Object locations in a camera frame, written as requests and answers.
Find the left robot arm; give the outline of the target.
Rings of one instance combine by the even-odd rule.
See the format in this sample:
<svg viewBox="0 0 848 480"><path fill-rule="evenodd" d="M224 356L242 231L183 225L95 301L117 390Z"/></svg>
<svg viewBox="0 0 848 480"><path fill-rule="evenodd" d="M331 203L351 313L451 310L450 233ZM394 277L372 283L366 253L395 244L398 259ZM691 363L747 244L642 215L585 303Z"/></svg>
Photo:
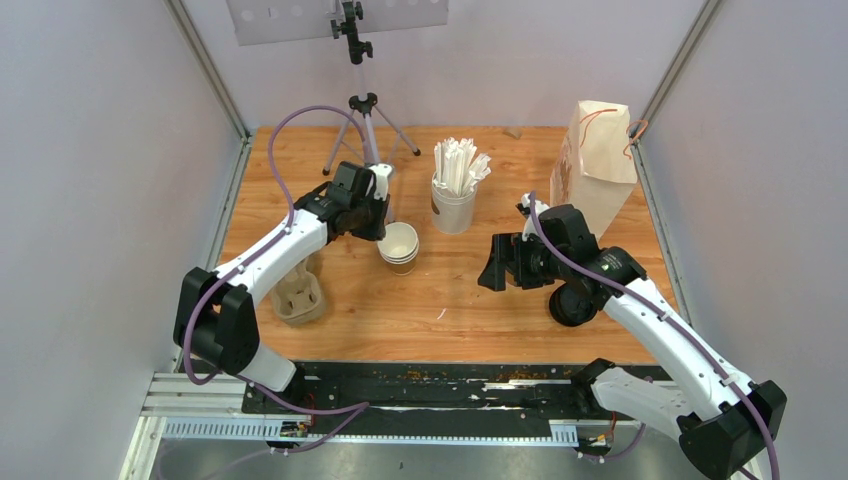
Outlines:
<svg viewBox="0 0 848 480"><path fill-rule="evenodd" d="M306 386L296 366L260 340L256 308L298 264L349 233L378 241L385 236L388 163L342 162L332 180L306 193L262 240L212 271L195 267L183 278L173 340L184 358L199 357L216 370L268 389L283 413L298 411Z"/></svg>

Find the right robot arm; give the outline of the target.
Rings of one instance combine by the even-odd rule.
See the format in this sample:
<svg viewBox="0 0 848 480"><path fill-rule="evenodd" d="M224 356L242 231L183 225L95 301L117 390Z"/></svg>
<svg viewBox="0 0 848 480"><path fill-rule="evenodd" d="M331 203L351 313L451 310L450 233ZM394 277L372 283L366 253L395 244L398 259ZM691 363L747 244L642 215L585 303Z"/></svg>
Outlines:
<svg viewBox="0 0 848 480"><path fill-rule="evenodd" d="M566 327L604 313L629 331L675 383L658 386L605 359L577 374L571 403L584 417L621 413L676 440L705 477L747 474L760 454L781 475L775 440L787 404L773 381L756 382L709 346L624 249L602 248L574 206L549 206L526 194L525 225L493 236L482 287L502 291L552 286L551 317Z"/></svg>

